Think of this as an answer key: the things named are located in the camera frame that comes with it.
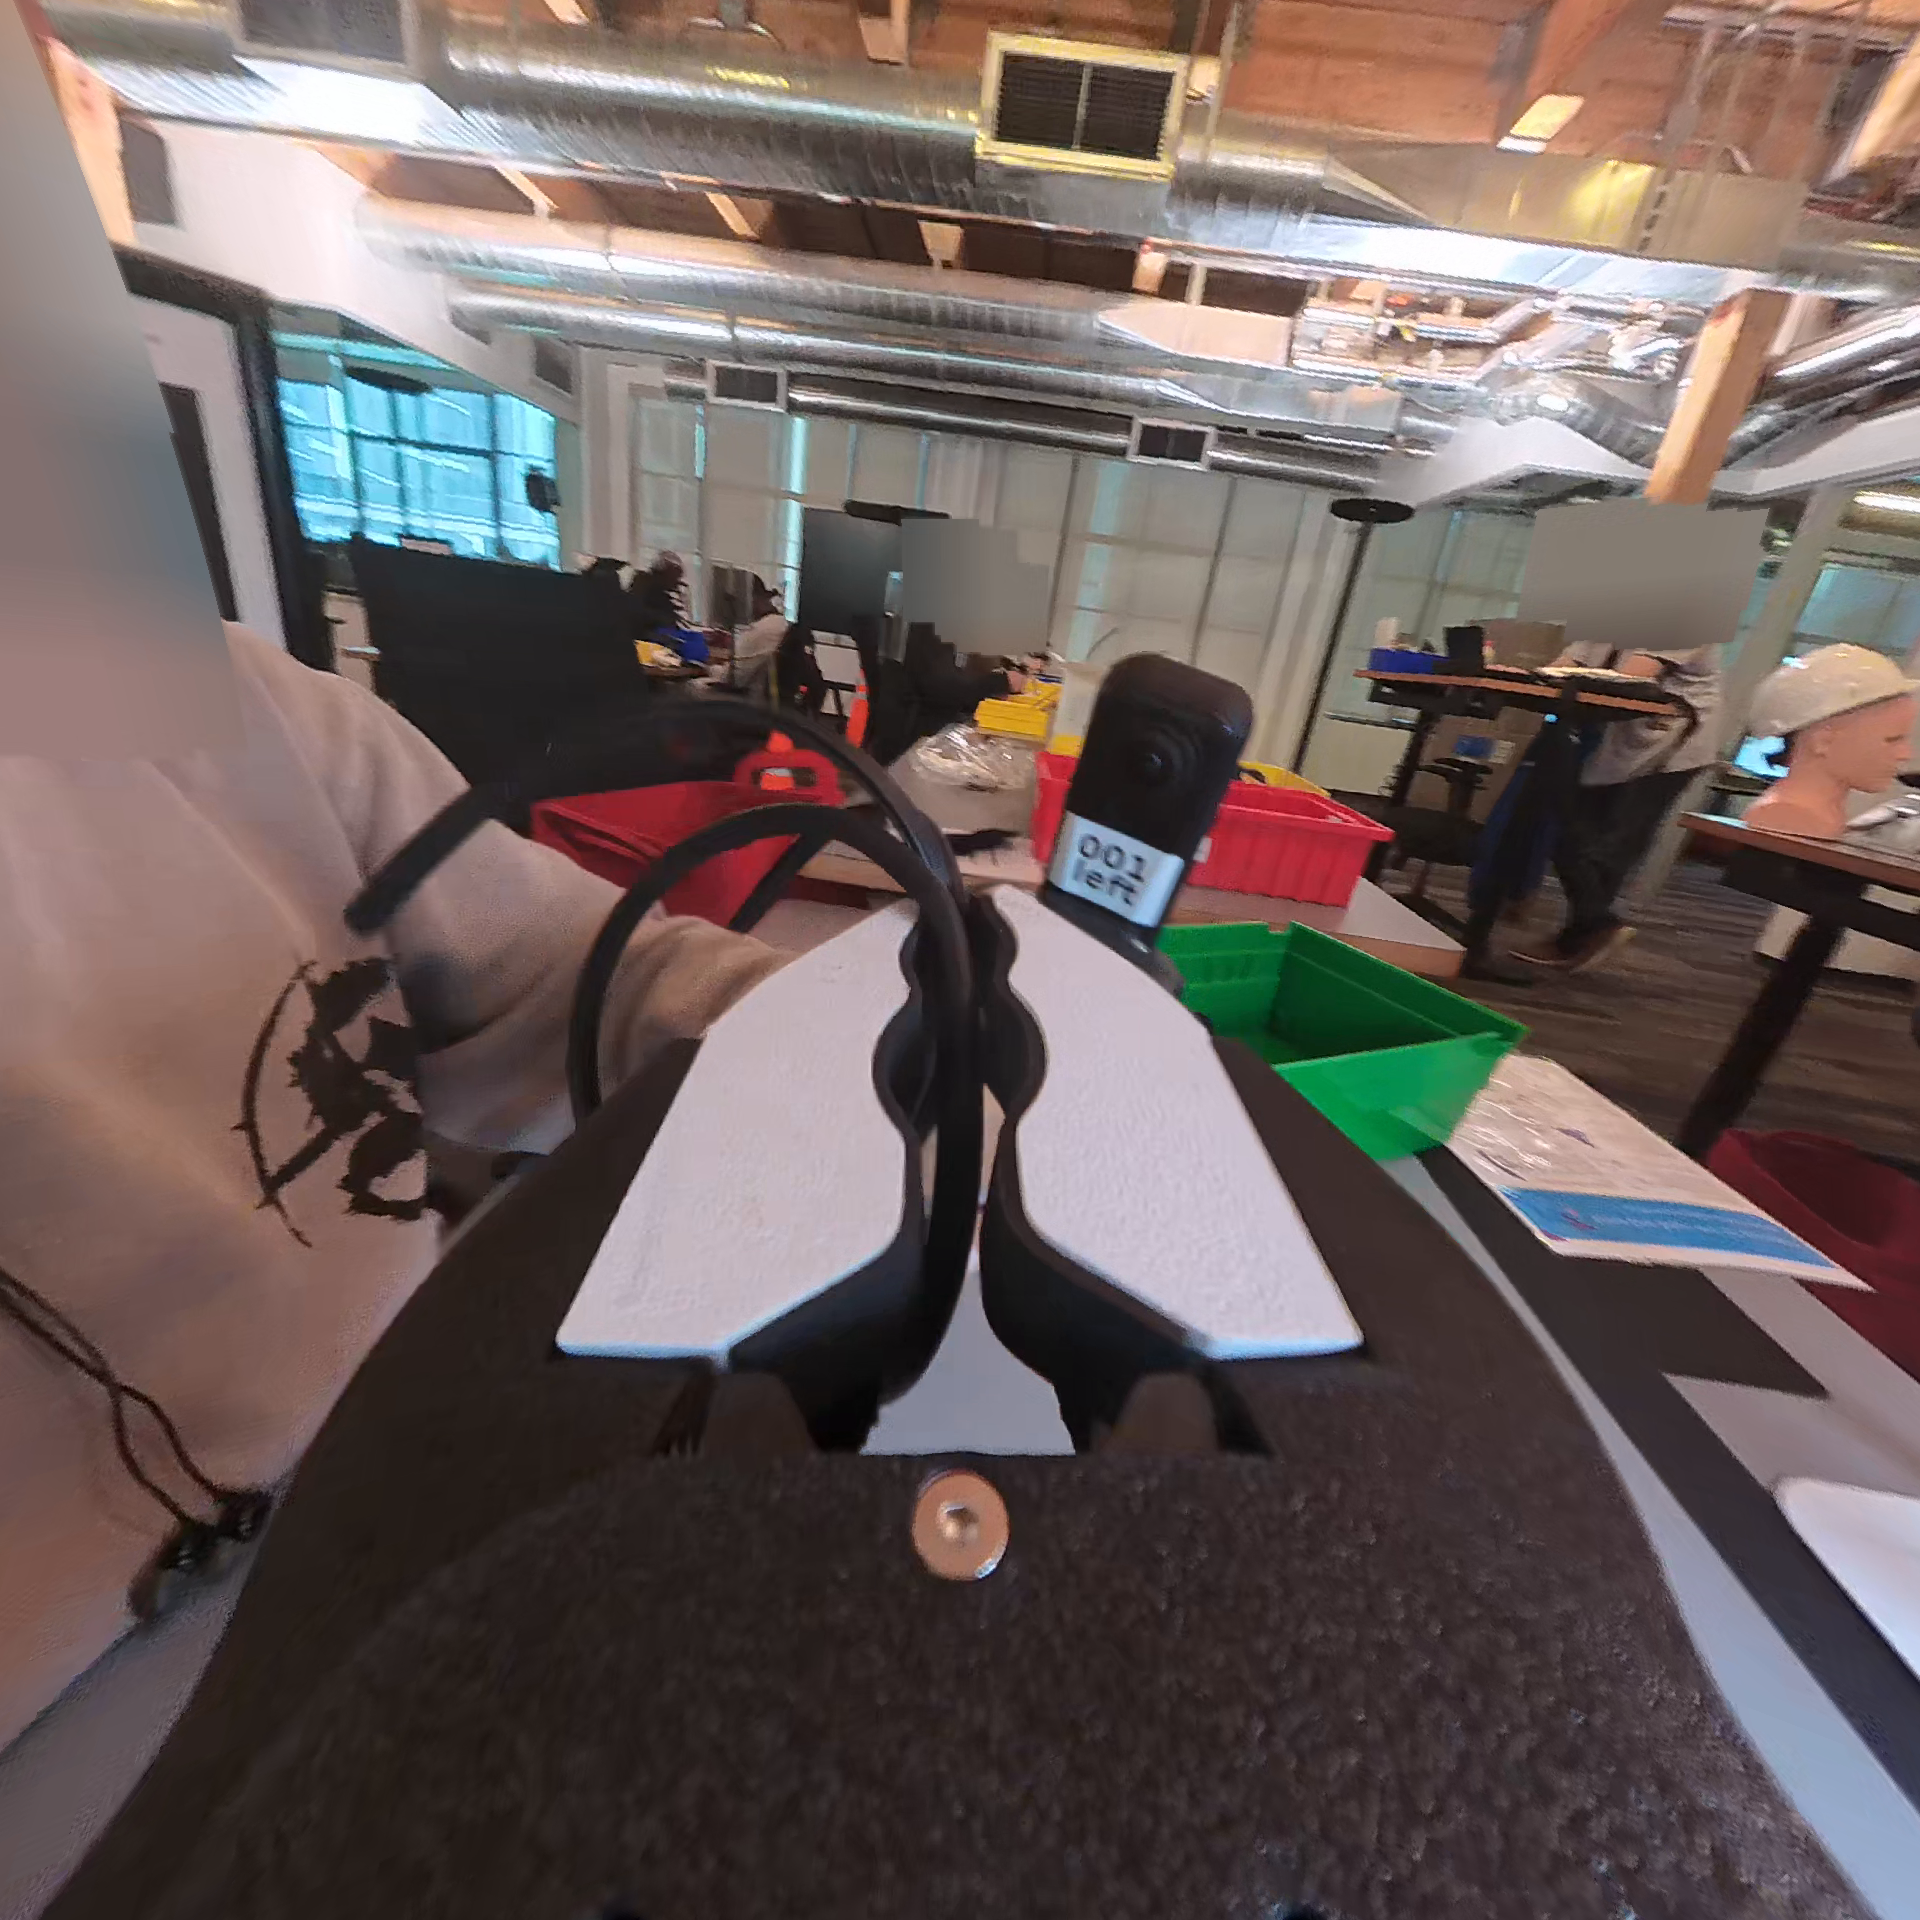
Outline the clear plastic bag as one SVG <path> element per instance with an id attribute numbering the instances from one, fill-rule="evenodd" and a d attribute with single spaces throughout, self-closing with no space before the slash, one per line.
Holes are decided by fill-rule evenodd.
<path id="1" fill-rule="evenodd" d="M 916 779 L 966 792 L 1015 792 L 1033 782 L 1034 756 L 1034 740 L 963 720 L 916 740 L 899 768 L 916 775 Z"/>

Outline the red plastic case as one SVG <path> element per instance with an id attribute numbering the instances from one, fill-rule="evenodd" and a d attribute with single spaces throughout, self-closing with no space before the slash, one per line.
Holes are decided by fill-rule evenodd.
<path id="1" fill-rule="evenodd" d="M 821 768 L 817 789 L 753 792 L 736 765 L 727 778 L 671 779 L 633 789 L 601 789 L 566 801 L 541 801 L 534 805 L 534 840 L 566 852 L 585 873 L 627 892 L 643 878 L 674 846 L 692 831 L 736 820 L 764 803 L 830 803 L 847 801 L 843 779 L 830 756 L 810 752 Z M 736 852 L 713 855 L 689 878 L 662 893 L 662 911 L 674 918 L 699 918 L 710 924 L 732 924 L 732 918 L 766 878 L 778 857 L 794 842 L 753 842 Z"/>

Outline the ceiling air vent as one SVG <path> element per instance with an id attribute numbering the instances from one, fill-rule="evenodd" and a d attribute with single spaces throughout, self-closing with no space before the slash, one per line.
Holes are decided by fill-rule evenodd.
<path id="1" fill-rule="evenodd" d="M 991 32 L 975 161 L 1099 179 L 1171 179 L 1192 57 Z"/>

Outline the black office chair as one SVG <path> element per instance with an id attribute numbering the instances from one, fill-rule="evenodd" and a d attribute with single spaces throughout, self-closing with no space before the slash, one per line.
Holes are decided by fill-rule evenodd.
<path id="1" fill-rule="evenodd" d="M 1443 805 L 1398 803 L 1392 812 L 1392 865 L 1413 867 L 1413 878 L 1400 893 L 1408 906 L 1435 906 L 1428 880 L 1439 867 L 1457 867 L 1464 876 L 1474 873 L 1484 831 L 1474 805 L 1478 803 L 1488 775 L 1491 768 L 1486 762 L 1464 754 L 1422 762 L 1417 778 L 1439 779 L 1446 801 Z"/>

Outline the green plastic bin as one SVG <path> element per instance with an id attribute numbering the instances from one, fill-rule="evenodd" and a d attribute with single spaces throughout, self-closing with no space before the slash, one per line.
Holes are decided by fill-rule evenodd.
<path id="1" fill-rule="evenodd" d="M 1306 924 L 1169 924 L 1182 1001 L 1378 1162 L 1453 1140 L 1525 1025 Z"/>

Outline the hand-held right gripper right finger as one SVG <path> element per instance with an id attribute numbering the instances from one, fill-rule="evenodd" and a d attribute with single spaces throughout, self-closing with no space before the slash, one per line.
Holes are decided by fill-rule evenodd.
<path id="1" fill-rule="evenodd" d="M 999 1098 L 1042 1248 L 1201 1357 L 1326 1357 L 1362 1325 L 1316 1251 L 1222 1053 L 1171 988 L 1039 893 L 993 889 L 1015 1038 L 1039 1082 Z"/>

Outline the mannequin head white helmet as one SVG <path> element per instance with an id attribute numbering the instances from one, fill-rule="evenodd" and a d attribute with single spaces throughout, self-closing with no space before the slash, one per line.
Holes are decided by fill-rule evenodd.
<path id="1" fill-rule="evenodd" d="M 1855 801 L 1891 792 L 1907 768 L 1917 679 L 1867 647 L 1819 647 L 1763 679 L 1748 729 L 1775 738 L 1786 762 L 1742 823 L 1833 842 L 1847 829 Z"/>

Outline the red fabric bag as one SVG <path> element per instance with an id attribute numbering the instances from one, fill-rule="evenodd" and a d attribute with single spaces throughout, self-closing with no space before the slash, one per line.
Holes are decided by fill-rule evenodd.
<path id="1" fill-rule="evenodd" d="M 1917 1169 L 1794 1131 L 1726 1131 L 1705 1164 L 1852 1272 L 1804 1286 L 1917 1378 Z"/>

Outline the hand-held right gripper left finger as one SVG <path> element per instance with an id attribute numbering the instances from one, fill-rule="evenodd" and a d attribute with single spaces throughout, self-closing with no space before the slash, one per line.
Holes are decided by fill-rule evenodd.
<path id="1" fill-rule="evenodd" d="M 888 1325 L 921 1280 L 921 1150 L 882 1042 L 918 1011 L 894 900 L 760 979 L 699 1042 L 559 1323 L 571 1357 L 779 1361 Z"/>

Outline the person's beige sweatshirt torso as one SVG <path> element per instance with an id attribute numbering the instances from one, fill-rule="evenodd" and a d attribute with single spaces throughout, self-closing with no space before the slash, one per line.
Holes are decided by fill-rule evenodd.
<path id="1" fill-rule="evenodd" d="M 481 829 L 382 938 L 344 906 L 461 779 L 230 626 L 240 738 L 3 765 L 3 1272 L 272 1490 L 432 1263 L 422 1131 L 562 1104 L 603 889 Z"/>

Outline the large black panel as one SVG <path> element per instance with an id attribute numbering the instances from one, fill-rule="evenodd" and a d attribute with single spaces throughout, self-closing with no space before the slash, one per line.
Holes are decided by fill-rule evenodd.
<path id="1" fill-rule="evenodd" d="M 651 702 L 622 589 L 540 565 L 350 542 L 375 692 L 466 779 L 534 762 Z"/>

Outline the black monitor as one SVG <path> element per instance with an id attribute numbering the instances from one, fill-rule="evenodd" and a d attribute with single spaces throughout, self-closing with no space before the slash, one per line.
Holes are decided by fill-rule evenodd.
<path id="1" fill-rule="evenodd" d="M 803 505 L 798 623 L 810 632 L 865 636 L 882 660 L 905 648 L 902 524 L 916 508 L 849 500 Z"/>

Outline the printed paper sheet blue patch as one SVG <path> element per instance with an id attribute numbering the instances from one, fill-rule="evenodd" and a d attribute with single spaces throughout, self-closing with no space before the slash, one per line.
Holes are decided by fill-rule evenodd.
<path id="1" fill-rule="evenodd" d="M 1562 1258 L 1755 1270 L 1865 1294 L 1860 1277 L 1556 1062 L 1505 1053 L 1446 1145 Z"/>

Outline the white board stand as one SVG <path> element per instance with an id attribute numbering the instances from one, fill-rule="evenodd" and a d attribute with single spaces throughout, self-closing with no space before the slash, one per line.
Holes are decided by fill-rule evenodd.
<path id="1" fill-rule="evenodd" d="M 1817 1559 L 1917 1674 L 1917 1496 L 1788 1477 L 1774 1498 Z"/>

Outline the red basket yellow rim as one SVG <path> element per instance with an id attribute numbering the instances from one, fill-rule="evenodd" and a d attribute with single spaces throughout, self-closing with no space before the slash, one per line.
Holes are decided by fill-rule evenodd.
<path id="1" fill-rule="evenodd" d="M 1069 754 L 1039 756 L 1029 820 L 1039 865 L 1053 848 L 1074 765 Z M 1375 820 L 1316 789 L 1234 779 L 1184 880 L 1254 897 L 1350 903 L 1366 857 L 1386 836 Z"/>

